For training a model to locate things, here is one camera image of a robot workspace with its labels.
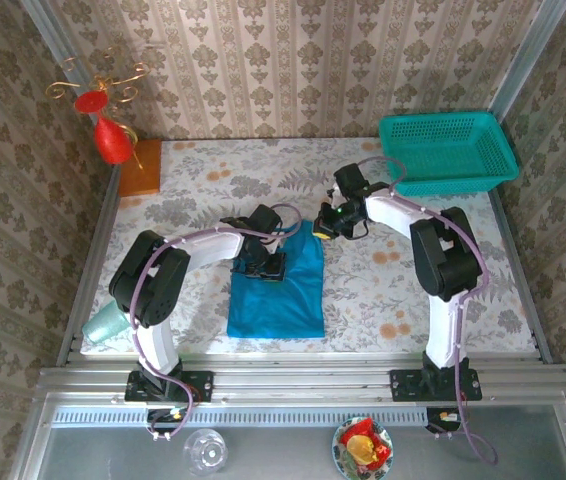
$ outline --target wooden block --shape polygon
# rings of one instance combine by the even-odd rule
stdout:
[[[161,140],[141,140],[136,144],[135,151],[139,161],[131,158],[121,165],[120,197],[148,195],[160,190]]]

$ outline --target blue towel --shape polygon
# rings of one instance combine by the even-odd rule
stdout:
[[[323,247],[312,222],[285,241],[285,278],[266,282],[233,273],[227,334],[239,338],[324,337]]]

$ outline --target yellow snack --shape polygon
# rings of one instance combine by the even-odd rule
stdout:
[[[358,465],[369,465],[378,461],[374,451],[374,443],[367,435],[354,435],[345,446]]]

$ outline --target floral tablecloth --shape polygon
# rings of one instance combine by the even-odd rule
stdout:
[[[249,215],[259,204],[290,202],[313,220],[333,172],[381,154],[378,139],[209,140],[164,142],[161,192],[121,200],[101,271],[92,314],[111,301],[107,286],[139,232],[167,238],[214,226],[219,218]],[[366,177],[388,181],[382,161],[362,167]],[[532,352],[528,323],[487,194],[423,197],[427,205],[465,210],[492,274],[489,289],[468,307],[470,352]],[[291,221],[289,215],[282,215]],[[366,238],[324,241],[325,337],[255,340],[226,334],[231,263],[186,276],[170,316],[182,353],[421,352],[429,303],[414,273],[410,242],[384,225]],[[84,354],[132,352],[129,329],[104,344],[83,341]]]

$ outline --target plate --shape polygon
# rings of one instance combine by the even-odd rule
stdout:
[[[390,468],[392,468],[392,463],[394,462],[394,446],[392,445],[390,435],[381,424],[373,421],[372,428],[374,429],[374,433],[376,433],[381,438],[381,441],[385,445],[390,447],[390,456],[380,468],[371,472],[358,472],[354,458],[352,458],[352,455],[350,455],[350,453],[347,451],[345,445],[341,444],[339,440],[341,440],[341,436],[352,425],[355,425],[358,422],[365,420],[366,418],[367,417],[350,418],[336,429],[334,438],[332,438],[332,458],[334,458],[336,468],[348,480],[383,480],[387,478],[387,475],[390,472]]]

